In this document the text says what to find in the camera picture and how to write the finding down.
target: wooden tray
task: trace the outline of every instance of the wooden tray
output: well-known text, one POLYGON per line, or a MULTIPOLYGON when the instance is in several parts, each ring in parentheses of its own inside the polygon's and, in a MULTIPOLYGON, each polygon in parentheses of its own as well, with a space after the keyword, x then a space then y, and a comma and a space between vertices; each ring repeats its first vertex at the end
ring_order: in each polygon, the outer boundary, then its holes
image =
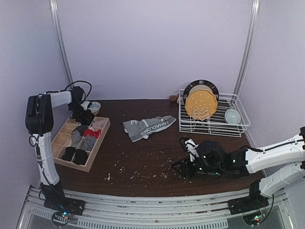
MULTIPOLYGON (((86 151, 86 153, 88 154, 88 159, 87 159, 85 165, 77 165, 77 164, 73 163, 74 157, 72 158, 72 161, 62 160, 62 156, 65 152, 65 148, 68 146, 71 146, 70 139, 71 139, 72 131, 77 126, 81 125, 81 124, 77 123, 74 119, 70 119, 70 118, 62 126, 62 128, 60 129, 60 131, 58 132, 58 134, 55 136, 55 138, 52 141, 51 146, 52 146, 54 162, 59 165, 71 167, 71 168, 78 169, 78 170, 85 171, 85 172, 89 172, 91 169, 91 166, 93 164, 93 161, 95 159, 95 156, 110 127, 109 118, 103 118, 103 117, 94 118, 94 121, 98 121, 98 120, 105 120, 106 122, 105 122, 103 128, 96 128, 96 127, 94 128, 94 129, 100 129, 102 132, 101 132, 101 135, 99 136, 99 138, 96 140, 94 147, 92 148, 92 151, 86 151)), ((85 137, 82 137, 79 145, 77 146, 77 149, 81 148, 83 146, 84 140, 85 140, 85 137)))

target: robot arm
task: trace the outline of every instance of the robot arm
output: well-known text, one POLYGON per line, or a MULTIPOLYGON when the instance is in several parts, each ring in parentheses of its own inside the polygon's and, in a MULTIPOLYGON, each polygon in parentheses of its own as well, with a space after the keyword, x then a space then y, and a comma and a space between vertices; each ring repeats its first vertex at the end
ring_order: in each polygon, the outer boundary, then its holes
POLYGON ((231 214, 244 213, 268 206, 268 198, 305 174, 305 127, 294 137, 266 147, 243 147, 227 154, 218 142, 203 141, 196 145, 182 137, 180 144, 190 153, 172 165, 183 177, 196 174, 240 178, 262 169, 287 164, 269 177, 250 185, 248 197, 228 202, 231 214))
POLYGON ((82 96, 83 90, 80 87, 73 87, 71 91, 30 96, 27 105, 25 124, 30 134, 30 145, 36 152, 41 175, 41 191, 45 196, 44 206, 57 210, 64 217, 81 215, 85 203, 64 195, 51 147, 51 130, 54 125, 52 109, 67 104, 77 122, 89 125, 94 115, 81 106, 82 96))

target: lavender wall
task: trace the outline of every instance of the lavender wall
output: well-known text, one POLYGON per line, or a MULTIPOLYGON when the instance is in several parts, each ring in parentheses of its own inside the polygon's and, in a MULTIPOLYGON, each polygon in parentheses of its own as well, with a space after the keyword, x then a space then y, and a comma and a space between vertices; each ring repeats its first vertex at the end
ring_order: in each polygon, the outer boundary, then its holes
POLYGON ((92 99, 168 98, 197 79, 232 93, 252 1, 60 0, 74 79, 92 99))
MULTIPOLYGON (((2 1, 0 79, 0 227, 13 229, 29 186, 40 179, 24 124, 28 96, 66 84, 48 0, 2 1)), ((55 131, 65 110, 55 112, 55 131)))
MULTIPOLYGON (((273 144, 305 126, 305 1, 261 1, 241 99, 256 146, 273 144)), ((269 169, 273 173, 277 168, 269 169)), ((298 229, 305 228, 305 182, 286 188, 298 229)))

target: dark wooden tabletop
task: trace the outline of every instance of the dark wooden tabletop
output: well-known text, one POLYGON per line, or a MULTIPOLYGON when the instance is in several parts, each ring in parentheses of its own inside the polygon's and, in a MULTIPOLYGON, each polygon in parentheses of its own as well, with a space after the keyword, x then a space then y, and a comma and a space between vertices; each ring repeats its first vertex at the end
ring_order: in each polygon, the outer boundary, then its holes
POLYGON ((168 100, 99 102, 102 107, 98 116, 110 118, 111 126, 89 173, 56 165, 64 189, 127 197, 191 196, 238 191, 263 177, 259 172, 240 179, 183 179, 170 168, 173 162, 187 156, 178 142, 181 136, 187 135, 197 144, 203 140, 219 141, 227 152, 248 145, 246 137, 179 133, 178 104, 168 100), (177 121, 168 129, 149 135, 147 140, 132 143, 124 132, 125 121, 166 115, 177 121))

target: white bowl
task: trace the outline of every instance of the white bowl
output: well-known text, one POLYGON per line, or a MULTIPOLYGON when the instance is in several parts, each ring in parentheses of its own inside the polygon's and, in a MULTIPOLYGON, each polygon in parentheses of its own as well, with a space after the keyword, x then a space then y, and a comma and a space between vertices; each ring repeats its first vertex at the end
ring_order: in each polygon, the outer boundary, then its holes
POLYGON ((98 102, 92 102, 91 106, 88 108, 92 113, 99 111, 101 108, 101 104, 98 102))
POLYGON ((238 111, 235 109, 229 109, 224 113, 224 119, 229 124, 240 124, 242 118, 238 111))

